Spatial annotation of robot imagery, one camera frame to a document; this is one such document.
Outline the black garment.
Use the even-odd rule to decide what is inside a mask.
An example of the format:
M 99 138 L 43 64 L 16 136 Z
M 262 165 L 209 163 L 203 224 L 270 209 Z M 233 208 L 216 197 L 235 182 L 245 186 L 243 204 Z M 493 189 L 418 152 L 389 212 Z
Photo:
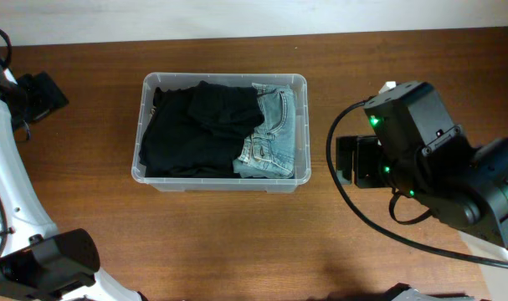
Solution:
M 233 161 L 264 122 L 253 87 L 201 81 L 187 89 L 157 88 L 142 136 L 147 177 L 235 178 Z

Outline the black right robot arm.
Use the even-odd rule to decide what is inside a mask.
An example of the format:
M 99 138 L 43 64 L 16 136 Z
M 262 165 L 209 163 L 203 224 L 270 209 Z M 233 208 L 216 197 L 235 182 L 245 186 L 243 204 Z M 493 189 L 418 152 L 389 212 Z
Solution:
M 371 135 L 326 139 L 326 160 L 338 189 L 387 188 L 459 232 L 469 252 L 404 238 L 414 249 L 480 266 L 490 295 L 508 300 L 508 138 L 473 147 L 429 83 L 388 81 L 362 100 Z

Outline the light blue jeans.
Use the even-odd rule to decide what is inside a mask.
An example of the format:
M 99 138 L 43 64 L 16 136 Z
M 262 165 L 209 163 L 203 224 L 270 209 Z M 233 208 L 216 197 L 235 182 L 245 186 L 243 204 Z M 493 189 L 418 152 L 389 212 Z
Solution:
M 264 122 L 244 139 L 233 172 L 242 178 L 288 179 L 295 169 L 296 96 L 288 85 L 253 84 Z

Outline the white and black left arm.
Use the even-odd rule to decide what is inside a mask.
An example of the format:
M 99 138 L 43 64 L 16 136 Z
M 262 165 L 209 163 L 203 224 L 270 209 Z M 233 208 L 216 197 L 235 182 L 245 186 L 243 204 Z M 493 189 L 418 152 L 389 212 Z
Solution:
M 9 36 L 0 29 L 4 42 Z M 0 54 L 0 296 L 14 300 L 144 300 L 101 266 L 89 233 L 61 233 L 45 211 L 14 136 L 69 101 L 45 73 L 15 79 Z

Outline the clear plastic storage bin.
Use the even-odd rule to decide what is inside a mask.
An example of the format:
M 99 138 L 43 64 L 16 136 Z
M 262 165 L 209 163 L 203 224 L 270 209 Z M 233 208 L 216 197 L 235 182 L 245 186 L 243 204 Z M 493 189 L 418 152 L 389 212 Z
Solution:
M 177 90 L 197 85 L 201 81 L 231 87 L 248 87 L 252 83 L 288 85 L 295 92 L 295 165 L 290 179 L 266 178 L 177 178 L 146 177 L 146 167 L 140 163 L 141 140 L 150 122 L 155 89 Z M 306 184 L 311 176 L 310 122 L 308 87 L 300 74 L 202 74 L 153 72 L 142 82 L 140 112 L 136 128 L 136 143 L 131 164 L 132 178 L 158 191 L 266 191 L 292 193 Z

